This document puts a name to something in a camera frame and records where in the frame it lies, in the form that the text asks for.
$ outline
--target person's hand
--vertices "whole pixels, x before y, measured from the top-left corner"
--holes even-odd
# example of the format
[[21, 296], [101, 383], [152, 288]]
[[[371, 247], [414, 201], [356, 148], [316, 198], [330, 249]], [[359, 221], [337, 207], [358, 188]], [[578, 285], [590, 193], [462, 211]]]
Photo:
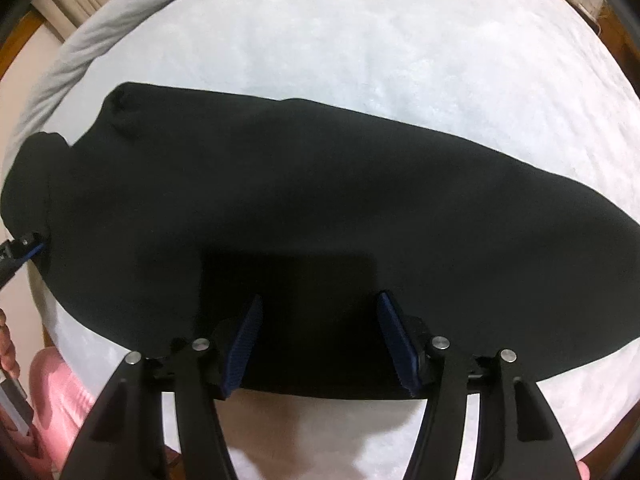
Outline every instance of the person's hand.
[[584, 462], [578, 462], [578, 471], [580, 471], [580, 480], [589, 480], [591, 473]]
[[6, 325], [6, 315], [0, 308], [0, 366], [14, 379], [20, 376], [20, 365], [15, 361], [15, 346]]

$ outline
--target black cloth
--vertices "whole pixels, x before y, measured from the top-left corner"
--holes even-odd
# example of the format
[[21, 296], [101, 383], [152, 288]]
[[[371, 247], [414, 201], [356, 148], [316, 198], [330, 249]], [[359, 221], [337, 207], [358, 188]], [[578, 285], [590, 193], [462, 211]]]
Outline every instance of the black cloth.
[[405, 397], [373, 295], [540, 380], [640, 336], [640, 228], [582, 184], [468, 140], [305, 100], [125, 84], [69, 147], [36, 134], [1, 197], [82, 324], [149, 356], [251, 294], [244, 386]]

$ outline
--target bed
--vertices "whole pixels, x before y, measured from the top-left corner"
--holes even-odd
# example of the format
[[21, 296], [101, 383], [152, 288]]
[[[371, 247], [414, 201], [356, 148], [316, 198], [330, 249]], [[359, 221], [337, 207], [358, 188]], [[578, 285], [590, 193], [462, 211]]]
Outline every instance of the bed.
[[[640, 100], [563, 0], [111, 0], [34, 90], [3, 177], [28, 135], [75, 142], [125, 81], [301, 97], [448, 132], [578, 180], [640, 221]], [[53, 341], [97, 395], [128, 350], [69, 316], [34, 268], [30, 280]], [[640, 340], [540, 387], [581, 458], [640, 399]], [[163, 405], [179, 450], [169, 394]], [[424, 402], [241, 390], [218, 411], [240, 478], [393, 479]], [[460, 480], [477, 430], [472, 396]]]

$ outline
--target finger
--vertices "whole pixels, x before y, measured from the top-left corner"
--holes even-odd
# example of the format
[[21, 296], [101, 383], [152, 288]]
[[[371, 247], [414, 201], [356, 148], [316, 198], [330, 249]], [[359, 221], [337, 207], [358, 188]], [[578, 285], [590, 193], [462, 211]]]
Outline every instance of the finger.
[[11, 346], [6, 354], [0, 356], [0, 366], [2, 370], [10, 371], [15, 366], [15, 346], [11, 343]]
[[19, 379], [20, 365], [18, 363], [14, 363], [14, 366], [11, 368], [11, 370], [8, 371], [8, 374], [12, 379]]
[[580, 471], [580, 480], [589, 480], [591, 473], [584, 462], [578, 462], [578, 471]]
[[11, 332], [9, 332], [9, 327], [4, 325], [0, 327], [0, 354], [5, 354], [10, 345]]

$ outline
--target blue gripper pad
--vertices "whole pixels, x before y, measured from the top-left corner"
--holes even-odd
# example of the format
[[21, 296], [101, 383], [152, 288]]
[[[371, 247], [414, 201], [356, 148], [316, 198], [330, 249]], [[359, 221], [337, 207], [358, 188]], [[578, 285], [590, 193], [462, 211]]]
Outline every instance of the blue gripper pad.
[[262, 300], [260, 296], [254, 296], [226, 353], [220, 384], [220, 390], [225, 398], [236, 388], [239, 388], [242, 382], [246, 364], [249, 362], [249, 356], [254, 349], [255, 341], [258, 339], [261, 325]]
[[31, 260], [36, 254], [44, 249], [44, 244], [35, 246], [29, 253], [25, 254], [24, 258], [18, 261], [18, 266], [23, 266], [28, 260]]
[[415, 397], [422, 387], [418, 375], [418, 354], [386, 292], [378, 295], [376, 313], [400, 384]]

